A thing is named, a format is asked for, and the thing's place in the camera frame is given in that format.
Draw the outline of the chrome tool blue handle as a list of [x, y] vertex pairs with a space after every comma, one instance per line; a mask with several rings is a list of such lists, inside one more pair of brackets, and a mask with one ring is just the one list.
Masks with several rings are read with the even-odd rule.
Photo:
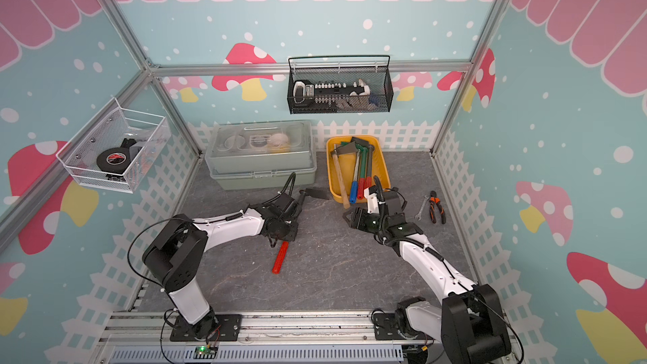
[[355, 204], [357, 202], [358, 179], [359, 179], [359, 172], [360, 172], [361, 156], [362, 156], [362, 151], [359, 148], [357, 148], [355, 166], [353, 171], [353, 179], [350, 186], [350, 195], [349, 195], [350, 204]]

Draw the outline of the yellow plastic storage box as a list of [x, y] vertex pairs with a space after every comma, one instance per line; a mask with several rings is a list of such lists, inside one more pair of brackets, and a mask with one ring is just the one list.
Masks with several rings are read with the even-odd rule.
[[[389, 178], [389, 172], [388, 172], [385, 158], [382, 154], [382, 148], [380, 146], [378, 139], [375, 136], [366, 136], [366, 135], [360, 135], [359, 138], [368, 141], [370, 144], [374, 146], [373, 159], [372, 159], [372, 173], [374, 176], [377, 176], [379, 178], [383, 188], [390, 188], [391, 181]], [[343, 203], [343, 198], [340, 193], [340, 185], [338, 181], [337, 169], [336, 169], [333, 156], [331, 155], [331, 152], [335, 149], [336, 146], [340, 145], [342, 142], [346, 143], [346, 142], [349, 142], [350, 140], [351, 140], [351, 136], [337, 136], [337, 137], [333, 136], [327, 141], [326, 148], [325, 148], [327, 153], [327, 169], [328, 169], [330, 193], [333, 199], [340, 204]], [[356, 154], [355, 153], [343, 154], [343, 155], [340, 155], [340, 157], [338, 157], [338, 160], [339, 160], [342, 178], [344, 180], [344, 187], [346, 189], [346, 192], [349, 192], [350, 186], [351, 186], [351, 179], [353, 178], [353, 175], [354, 175]]]

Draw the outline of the black pick red handle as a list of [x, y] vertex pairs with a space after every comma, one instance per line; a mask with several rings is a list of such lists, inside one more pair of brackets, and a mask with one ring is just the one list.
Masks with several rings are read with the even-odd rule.
[[[306, 188], [306, 189], [300, 190], [297, 206], [295, 208], [295, 212], [293, 213], [293, 217], [294, 217], [293, 222], [296, 222], [298, 215], [303, 210], [303, 203], [305, 202], [305, 199], [308, 196], [316, 199], [321, 199], [321, 200], [328, 200], [330, 198], [326, 190], [323, 188]], [[281, 272], [281, 268], [286, 258], [289, 244], [290, 242], [286, 240], [283, 240], [281, 242], [281, 248], [279, 249], [274, 266], [272, 268], [272, 273], [275, 275], [278, 275]]]

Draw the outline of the green hoe red handle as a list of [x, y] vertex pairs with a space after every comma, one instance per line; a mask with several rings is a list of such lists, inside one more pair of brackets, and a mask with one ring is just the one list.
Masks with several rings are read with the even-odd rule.
[[338, 156], [340, 167], [342, 167], [343, 155], [355, 154], [353, 177], [350, 177], [349, 172], [344, 172], [340, 181], [340, 185], [344, 186], [344, 191], [347, 194], [346, 198], [350, 204], [355, 204], [364, 197], [363, 189], [365, 178], [367, 177], [368, 151], [368, 143], [363, 140], [357, 139], [353, 142], [340, 143]]

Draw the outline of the wooden handle hammer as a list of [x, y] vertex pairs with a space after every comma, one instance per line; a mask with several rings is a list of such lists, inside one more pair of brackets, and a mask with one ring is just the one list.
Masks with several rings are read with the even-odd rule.
[[344, 186], [340, 185], [340, 181], [342, 180], [342, 174], [344, 172], [349, 172], [350, 177], [353, 177], [353, 162], [355, 154], [343, 155], [342, 167], [340, 167], [338, 156], [341, 142], [351, 142], [351, 140], [346, 136], [337, 136], [337, 138], [331, 138], [327, 143], [329, 187], [333, 198], [337, 202], [341, 203], [345, 209], [349, 209], [351, 204], [346, 198], [347, 194], [344, 191]]

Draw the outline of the black hoe red handle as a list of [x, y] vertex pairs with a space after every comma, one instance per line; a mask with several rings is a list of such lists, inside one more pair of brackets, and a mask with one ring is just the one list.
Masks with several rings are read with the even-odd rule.
[[362, 166], [360, 167], [357, 191], [357, 199], [362, 200], [364, 198], [364, 190], [372, 186], [372, 158], [375, 148], [372, 143], [357, 136], [353, 136], [351, 140], [362, 151]]

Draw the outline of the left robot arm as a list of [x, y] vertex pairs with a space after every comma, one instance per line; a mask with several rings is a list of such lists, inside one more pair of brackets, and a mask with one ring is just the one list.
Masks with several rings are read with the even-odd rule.
[[205, 252], [237, 239], [263, 236], [271, 246], [291, 242], [298, 233], [298, 217], [307, 197], [281, 193], [271, 200], [217, 217], [192, 219], [178, 214], [163, 220], [161, 232], [145, 249], [142, 262], [179, 313], [187, 333], [214, 341], [220, 323], [196, 279]]

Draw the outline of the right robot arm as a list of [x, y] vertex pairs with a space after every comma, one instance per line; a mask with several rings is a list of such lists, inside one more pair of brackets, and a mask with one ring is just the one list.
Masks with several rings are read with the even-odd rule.
[[366, 207], [345, 214], [349, 226], [392, 249], [441, 303], [435, 307], [424, 298], [402, 301], [394, 314], [398, 331], [407, 338], [423, 334], [439, 342], [452, 363], [490, 363], [510, 355], [520, 339], [505, 320], [493, 287], [463, 275], [416, 223], [407, 221], [397, 190], [374, 185], [364, 191], [364, 198]]

